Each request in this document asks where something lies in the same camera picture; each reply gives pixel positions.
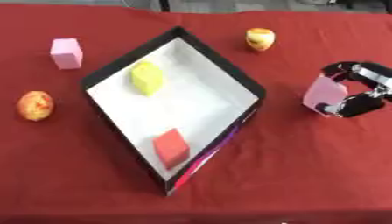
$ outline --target red apple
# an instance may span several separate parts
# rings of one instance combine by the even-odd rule
[[[27,120],[39,121],[53,111],[53,99],[44,91],[31,91],[17,102],[17,111]]]

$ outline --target open box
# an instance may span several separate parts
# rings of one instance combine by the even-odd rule
[[[164,73],[152,96],[129,70],[148,60]],[[264,89],[181,27],[174,27],[82,80],[92,102],[137,151],[169,195],[195,173],[261,106]],[[152,139],[177,128],[190,157],[166,170]]]

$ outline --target table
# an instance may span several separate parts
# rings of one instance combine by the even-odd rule
[[[328,63],[391,67],[390,15],[0,4],[0,18],[3,223],[391,222],[391,107],[325,119],[300,105]],[[174,25],[262,83],[267,99],[228,145],[165,198],[79,82]],[[272,29],[276,44],[250,51],[244,33],[251,27]],[[80,41],[82,69],[56,68],[48,54],[55,38]],[[15,103],[28,90],[45,90],[56,101],[46,121],[17,115]]]

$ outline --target cube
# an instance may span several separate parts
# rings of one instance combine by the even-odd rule
[[[131,70],[131,79],[135,87],[144,95],[152,95],[163,84],[162,70],[149,61],[141,61]]]
[[[57,38],[51,56],[59,69],[76,69],[81,67],[83,52],[75,38]]]
[[[316,110],[316,106],[323,102],[330,105],[335,105],[342,102],[348,95],[347,88],[334,80],[320,75],[309,87],[304,95],[302,103],[320,113]]]
[[[167,170],[189,158],[189,146],[177,129],[171,129],[153,140],[155,152]]]

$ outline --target apple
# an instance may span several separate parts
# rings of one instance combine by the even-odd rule
[[[30,91],[17,102],[17,111],[27,120],[39,121],[53,111],[53,99],[44,91]]]
[[[268,29],[252,28],[247,30],[247,43],[257,51],[269,49],[275,42],[275,33]]]

